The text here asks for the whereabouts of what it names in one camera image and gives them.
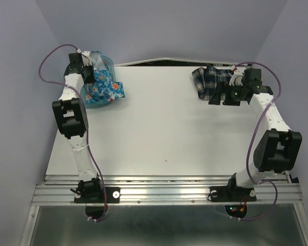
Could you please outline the navy plaid pleated skirt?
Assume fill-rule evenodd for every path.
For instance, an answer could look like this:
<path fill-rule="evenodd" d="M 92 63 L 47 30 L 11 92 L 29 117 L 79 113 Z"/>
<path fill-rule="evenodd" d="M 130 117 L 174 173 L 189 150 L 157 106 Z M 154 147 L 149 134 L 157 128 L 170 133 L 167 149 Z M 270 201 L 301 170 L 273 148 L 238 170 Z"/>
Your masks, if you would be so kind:
<path fill-rule="evenodd" d="M 229 69 L 217 69 L 214 66 L 199 67 L 191 73 L 198 97 L 210 100 L 216 90 L 218 82 L 228 83 L 232 77 Z"/>

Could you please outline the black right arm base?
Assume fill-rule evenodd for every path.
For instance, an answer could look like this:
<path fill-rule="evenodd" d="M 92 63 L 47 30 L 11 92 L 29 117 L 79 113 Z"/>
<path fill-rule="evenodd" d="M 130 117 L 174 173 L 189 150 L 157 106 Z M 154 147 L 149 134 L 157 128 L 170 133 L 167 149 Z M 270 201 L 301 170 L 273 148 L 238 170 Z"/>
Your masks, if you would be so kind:
<path fill-rule="evenodd" d="M 235 184 L 225 186 L 211 186 L 209 187 L 209 194 L 207 200 L 211 202 L 245 202 L 256 201 L 256 193 L 253 188 L 241 188 Z"/>

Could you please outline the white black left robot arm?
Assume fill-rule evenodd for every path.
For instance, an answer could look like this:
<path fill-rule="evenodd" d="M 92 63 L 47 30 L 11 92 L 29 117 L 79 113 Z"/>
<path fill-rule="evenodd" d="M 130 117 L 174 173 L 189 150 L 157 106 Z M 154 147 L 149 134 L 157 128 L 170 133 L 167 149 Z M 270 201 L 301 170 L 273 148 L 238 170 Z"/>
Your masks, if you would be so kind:
<path fill-rule="evenodd" d="M 65 87 L 61 97 L 52 103 L 59 132 L 65 136 L 73 151 L 79 174 L 75 198 L 100 201 L 104 196 L 98 171 L 88 150 L 88 118 L 80 92 L 84 84 L 94 82 L 91 52 L 76 51 L 69 55 L 69 65 L 64 73 Z"/>

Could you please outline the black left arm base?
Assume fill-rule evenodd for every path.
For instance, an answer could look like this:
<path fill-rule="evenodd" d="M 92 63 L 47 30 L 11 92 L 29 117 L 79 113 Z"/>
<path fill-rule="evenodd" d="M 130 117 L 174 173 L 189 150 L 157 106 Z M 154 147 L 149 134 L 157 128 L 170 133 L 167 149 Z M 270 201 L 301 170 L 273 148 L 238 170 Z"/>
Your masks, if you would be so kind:
<path fill-rule="evenodd" d="M 120 202 L 120 187 L 105 187 L 107 203 Z M 74 194 L 74 203 L 105 203 L 104 188 L 99 179 L 79 181 L 76 189 L 70 189 Z"/>

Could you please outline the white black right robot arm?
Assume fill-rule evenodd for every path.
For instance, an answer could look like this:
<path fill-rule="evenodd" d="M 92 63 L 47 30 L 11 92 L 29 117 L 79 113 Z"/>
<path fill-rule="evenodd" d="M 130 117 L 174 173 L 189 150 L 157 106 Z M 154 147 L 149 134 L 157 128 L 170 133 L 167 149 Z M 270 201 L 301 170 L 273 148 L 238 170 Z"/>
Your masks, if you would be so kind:
<path fill-rule="evenodd" d="M 263 85 L 260 69 L 241 72 L 233 66 L 230 80 L 217 83 L 209 104 L 239 106 L 245 101 L 258 122 L 246 154 L 245 169 L 233 174 L 226 186 L 211 187 L 212 200 L 237 200 L 242 196 L 255 200 L 255 185 L 294 167 L 302 135 L 285 123 L 276 100 L 272 89 Z"/>

